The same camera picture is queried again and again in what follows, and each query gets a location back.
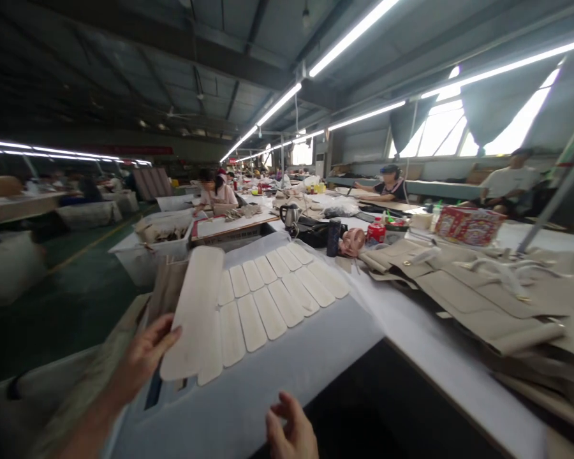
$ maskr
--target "cardboard box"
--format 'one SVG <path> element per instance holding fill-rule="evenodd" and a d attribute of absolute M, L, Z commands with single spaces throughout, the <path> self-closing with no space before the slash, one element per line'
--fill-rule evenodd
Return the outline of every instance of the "cardboard box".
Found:
<path fill-rule="evenodd" d="M 446 206 L 436 223 L 436 234 L 457 244 L 486 247 L 494 241 L 505 219 L 505 215 L 492 210 Z"/>
<path fill-rule="evenodd" d="M 17 177 L 0 176 L 0 198 L 22 194 L 24 186 Z"/>

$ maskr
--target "thermos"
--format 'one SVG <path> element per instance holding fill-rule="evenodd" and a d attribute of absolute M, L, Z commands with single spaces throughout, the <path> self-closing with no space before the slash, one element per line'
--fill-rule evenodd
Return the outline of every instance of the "thermos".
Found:
<path fill-rule="evenodd" d="M 340 228 L 342 223 L 340 218 L 330 219 L 330 224 L 327 226 L 327 252 L 328 257 L 336 257 L 338 255 L 338 239 L 340 239 Z"/>

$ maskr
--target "stack of leather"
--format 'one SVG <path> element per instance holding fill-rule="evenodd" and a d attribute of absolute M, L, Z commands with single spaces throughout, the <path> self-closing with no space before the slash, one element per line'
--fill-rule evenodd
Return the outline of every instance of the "stack of leather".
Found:
<path fill-rule="evenodd" d="M 426 292 L 485 344 L 500 381 L 574 426 L 574 252 L 401 240 L 359 258 L 372 278 Z"/>

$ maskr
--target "finger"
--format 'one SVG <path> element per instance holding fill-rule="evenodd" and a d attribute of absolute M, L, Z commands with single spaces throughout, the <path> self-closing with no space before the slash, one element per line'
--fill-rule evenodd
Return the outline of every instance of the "finger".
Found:
<path fill-rule="evenodd" d="M 147 327 L 143 332 L 141 338 L 148 339 L 157 343 L 170 329 L 172 326 L 172 320 L 174 319 L 174 314 L 164 314 L 159 316 L 155 322 Z"/>
<path fill-rule="evenodd" d="M 298 400 L 293 395 L 285 391 L 280 391 L 279 399 L 285 406 L 288 419 L 307 419 L 306 415 L 304 414 L 304 410 L 300 405 L 300 402 L 298 402 Z"/>
<path fill-rule="evenodd" d="M 176 341 L 179 340 L 182 332 L 183 332 L 182 327 L 178 326 L 174 330 L 172 330 L 168 335 L 164 336 L 162 340 L 159 342 L 159 344 L 153 349 L 153 355 L 155 359 L 159 360 L 162 357 L 162 355 L 164 355 L 166 351 L 169 350 L 169 348 L 174 346 Z"/>
<path fill-rule="evenodd" d="M 287 443 L 281 420 L 272 411 L 266 413 L 266 436 L 272 449 L 281 448 Z"/>

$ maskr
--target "black bag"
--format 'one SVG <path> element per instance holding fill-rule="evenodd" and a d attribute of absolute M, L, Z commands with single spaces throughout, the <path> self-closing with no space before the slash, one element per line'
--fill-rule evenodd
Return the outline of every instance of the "black bag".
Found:
<path fill-rule="evenodd" d="M 297 227 L 289 230 L 292 239 L 299 239 L 313 249 L 327 247 L 327 231 L 329 222 L 318 222 L 316 220 L 303 217 L 298 220 Z M 340 228 L 340 237 L 348 230 L 348 226 L 343 224 Z"/>

